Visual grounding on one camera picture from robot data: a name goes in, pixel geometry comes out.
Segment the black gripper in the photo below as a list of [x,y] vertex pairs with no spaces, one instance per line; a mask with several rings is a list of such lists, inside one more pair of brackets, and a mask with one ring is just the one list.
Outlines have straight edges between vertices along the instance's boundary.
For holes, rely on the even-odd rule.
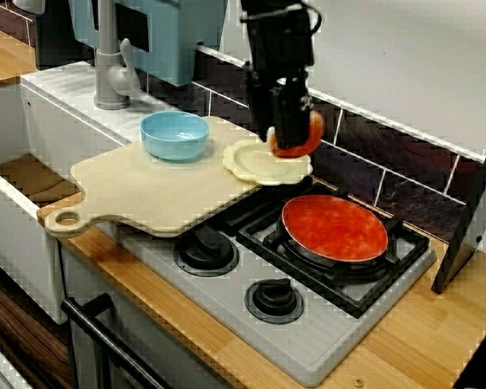
[[[242,17],[249,37],[251,62],[246,87],[252,117],[251,130],[263,142],[275,127],[281,149],[309,139],[311,100],[307,95],[306,68],[314,64],[308,10],[274,10]],[[275,87],[278,80],[285,84]]]

